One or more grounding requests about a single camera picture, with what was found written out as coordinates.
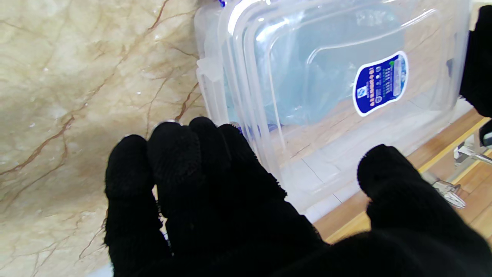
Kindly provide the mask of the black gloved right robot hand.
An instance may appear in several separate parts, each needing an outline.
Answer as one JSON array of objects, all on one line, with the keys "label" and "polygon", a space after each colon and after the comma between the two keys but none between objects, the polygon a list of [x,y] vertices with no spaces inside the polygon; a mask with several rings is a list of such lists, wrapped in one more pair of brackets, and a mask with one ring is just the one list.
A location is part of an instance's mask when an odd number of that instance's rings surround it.
[{"label": "black gloved right robot hand", "polygon": [[326,243],[241,132],[198,117],[108,158],[116,277],[490,277],[491,249],[395,148],[361,159],[371,229]]}]

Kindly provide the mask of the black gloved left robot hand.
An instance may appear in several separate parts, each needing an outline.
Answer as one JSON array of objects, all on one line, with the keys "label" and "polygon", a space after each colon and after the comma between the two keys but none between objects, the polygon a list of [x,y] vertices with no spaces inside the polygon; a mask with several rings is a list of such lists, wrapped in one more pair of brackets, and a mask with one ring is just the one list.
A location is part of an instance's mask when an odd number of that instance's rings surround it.
[{"label": "black gloved left robot hand", "polygon": [[469,32],[460,95],[483,117],[492,117],[492,7],[480,7]]}]

